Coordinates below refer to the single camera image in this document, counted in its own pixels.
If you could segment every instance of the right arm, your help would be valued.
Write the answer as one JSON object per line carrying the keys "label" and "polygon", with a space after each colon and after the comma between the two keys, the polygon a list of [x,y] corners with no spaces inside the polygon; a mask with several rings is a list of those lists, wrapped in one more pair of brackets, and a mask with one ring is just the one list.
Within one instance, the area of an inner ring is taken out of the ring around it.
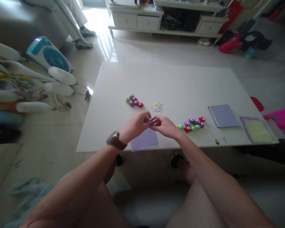
{"label": "right arm", "polygon": [[175,139],[185,153],[212,205],[228,227],[274,227],[244,189],[207,157],[167,117],[155,116],[151,129]]}

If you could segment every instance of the shoe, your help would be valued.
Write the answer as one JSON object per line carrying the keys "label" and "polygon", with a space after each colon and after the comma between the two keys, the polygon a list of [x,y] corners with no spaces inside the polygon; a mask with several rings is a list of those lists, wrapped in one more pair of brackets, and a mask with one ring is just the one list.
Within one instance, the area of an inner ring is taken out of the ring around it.
{"label": "shoe", "polygon": [[80,29],[80,32],[83,37],[90,37],[90,36],[95,36],[96,32],[92,30],[88,30],[86,27],[83,27],[83,29]]}
{"label": "shoe", "polygon": [[126,162],[126,158],[121,153],[117,155],[116,160],[117,160],[116,166],[122,166]]}
{"label": "shoe", "polygon": [[93,48],[93,44],[90,43],[90,42],[86,42],[86,41],[83,41],[83,40],[76,40],[76,41],[73,41],[75,43],[75,47],[78,49],[78,50],[82,50],[82,49],[91,49]]}
{"label": "shoe", "polygon": [[174,153],[174,154],[172,155],[172,157],[170,158],[170,162],[169,162],[170,168],[172,168],[172,169],[177,169],[177,168],[178,168],[177,162],[178,162],[180,159],[185,160],[185,155],[182,153],[182,150],[177,150],[176,153]]}

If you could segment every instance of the lavender notebook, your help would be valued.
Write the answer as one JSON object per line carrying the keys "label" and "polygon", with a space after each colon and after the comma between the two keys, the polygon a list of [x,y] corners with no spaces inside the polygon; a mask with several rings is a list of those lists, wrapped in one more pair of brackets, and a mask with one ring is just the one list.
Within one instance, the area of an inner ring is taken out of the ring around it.
{"label": "lavender notebook", "polygon": [[131,151],[159,147],[156,132],[148,128],[140,136],[131,141]]}
{"label": "lavender notebook", "polygon": [[240,126],[228,104],[208,106],[217,127]]}

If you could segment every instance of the brown watch strap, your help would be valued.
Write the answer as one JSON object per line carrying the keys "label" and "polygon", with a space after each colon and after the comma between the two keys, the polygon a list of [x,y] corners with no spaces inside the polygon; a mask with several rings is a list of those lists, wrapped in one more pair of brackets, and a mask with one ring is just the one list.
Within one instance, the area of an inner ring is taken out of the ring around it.
{"label": "brown watch strap", "polygon": [[122,141],[119,140],[118,137],[116,137],[112,142],[111,145],[115,146],[120,151],[124,150],[127,147],[127,144],[124,144]]}

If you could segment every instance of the watch face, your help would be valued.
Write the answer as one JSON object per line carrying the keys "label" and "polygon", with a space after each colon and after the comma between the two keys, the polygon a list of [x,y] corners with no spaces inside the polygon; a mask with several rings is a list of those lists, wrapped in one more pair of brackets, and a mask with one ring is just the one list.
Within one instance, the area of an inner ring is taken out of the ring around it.
{"label": "watch face", "polygon": [[107,139],[106,143],[111,143],[118,136],[118,131],[114,131]]}

